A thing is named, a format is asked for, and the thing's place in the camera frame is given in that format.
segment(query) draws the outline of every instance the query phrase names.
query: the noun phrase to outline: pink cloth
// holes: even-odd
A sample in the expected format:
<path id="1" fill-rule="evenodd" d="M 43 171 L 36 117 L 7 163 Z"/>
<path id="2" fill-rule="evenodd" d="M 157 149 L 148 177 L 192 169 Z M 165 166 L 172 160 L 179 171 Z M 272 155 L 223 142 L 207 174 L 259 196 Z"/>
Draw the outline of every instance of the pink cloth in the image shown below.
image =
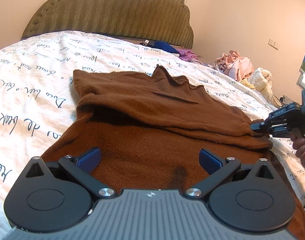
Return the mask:
<path id="1" fill-rule="evenodd" d="M 241 81 L 249 77 L 254 72 L 254 66 L 247 57 L 241 57 L 238 51 L 229 51 L 230 55 L 225 53 L 217 58 L 214 68 L 230 76 L 234 80 Z"/>
<path id="2" fill-rule="evenodd" d="M 191 58 L 198 59 L 197 55 L 194 54 L 190 49 L 177 49 L 177 51 L 180 53 L 179 58 L 184 61 L 191 62 Z"/>

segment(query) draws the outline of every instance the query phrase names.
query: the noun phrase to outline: brown sweater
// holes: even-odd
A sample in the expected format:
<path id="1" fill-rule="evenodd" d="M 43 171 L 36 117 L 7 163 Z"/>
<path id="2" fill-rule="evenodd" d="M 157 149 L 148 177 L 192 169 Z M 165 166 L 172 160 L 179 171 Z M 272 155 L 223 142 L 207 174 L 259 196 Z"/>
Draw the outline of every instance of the brown sweater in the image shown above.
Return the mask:
<path id="1" fill-rule="evenodd" d="M 273 161 L 296 200 L 288 229 L 305 239 L 305 211 L 268 150 L 271 142 L 250 129 L 251 120 L 240 109 L 211 98 L 185 76 L 171 77 L 162 66 L 151 77 L 75 70 L 73 82 L 81 97 L 77 120 L 43 154 L 45 161 L 77 156 L 96 146 L 102 161 L 92 175 L 112 188 L 182 191 L 208 176 L 199 165 L 201 148 L 242 163 L 265 157 Z"/>

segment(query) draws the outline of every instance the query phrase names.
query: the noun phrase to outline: light switch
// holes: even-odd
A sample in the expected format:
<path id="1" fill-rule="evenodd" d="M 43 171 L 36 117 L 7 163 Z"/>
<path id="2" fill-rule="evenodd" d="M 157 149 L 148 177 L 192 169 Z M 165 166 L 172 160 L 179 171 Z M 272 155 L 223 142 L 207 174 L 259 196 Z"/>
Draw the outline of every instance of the light switch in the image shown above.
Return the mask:
<path id="1" fill-rule="evenodd" d="M 279 49 L 280 45 L 279 45 L 278 42 L 275 42 L 275 44 L 273 45 L 273 47 L 274 47 L 275 49 Z"/>
<path id="2" fill-rule="evenodd" d="M 270 39 L 269 42 L 268 42 L 268 44 L 269 44 L 270 46 L 273 47 L 273 46 L 275 45 L 275 41 L 273 41 L 272 39 Z"/>

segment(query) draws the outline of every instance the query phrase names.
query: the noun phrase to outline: human hand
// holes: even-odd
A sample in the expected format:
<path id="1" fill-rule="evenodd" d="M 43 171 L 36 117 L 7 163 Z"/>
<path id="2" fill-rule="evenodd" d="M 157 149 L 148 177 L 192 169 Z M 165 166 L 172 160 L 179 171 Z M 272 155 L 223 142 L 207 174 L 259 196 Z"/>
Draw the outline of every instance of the human hand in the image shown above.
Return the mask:
<path id="1" fill-rule="evenodd" d="M 300 158 L 302 166 L 305 168 L 305 135 L 304 138 L 298 138 L 294 133 L 291 134 L 293 148 L 297 150 L 297 157 Z"/>

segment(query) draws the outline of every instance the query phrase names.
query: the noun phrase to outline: white cloth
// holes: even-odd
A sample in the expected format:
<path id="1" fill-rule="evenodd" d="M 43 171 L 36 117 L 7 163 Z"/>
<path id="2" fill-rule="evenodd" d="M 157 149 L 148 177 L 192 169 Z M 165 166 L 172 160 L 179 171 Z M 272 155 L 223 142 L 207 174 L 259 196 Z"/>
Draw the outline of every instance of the white cloth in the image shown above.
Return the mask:
<path id="1" fill-rule="evenodd" d="M 191 84 L 204 85 L 211 97 L 237 106 L 251 119 L 265 119 L 272 111 L 255 91 L 219 71 L 102 35 L 49 33 L 0 50 L 0 239 L 10 229 L 3 201 L 18 175 L 30 158 L 40 156 L 76 119 L 79 98 L 72 83 L 73 70 L 152 75 L 157 64 L 172 76 L 185 75 Z M 305 171 L 291 142 L 272 140 L 274 153 L 305 204 Z"/>
<path id="2" fill-rule="evenodd" d="M 281 103 L 275 99 L 272 93 L 272 74 L 270 71 L 259 67 L 247 81 L 254 85 L 255 89 L 263 95 L 268 103 L 275 107 L 281 107 Z"/>

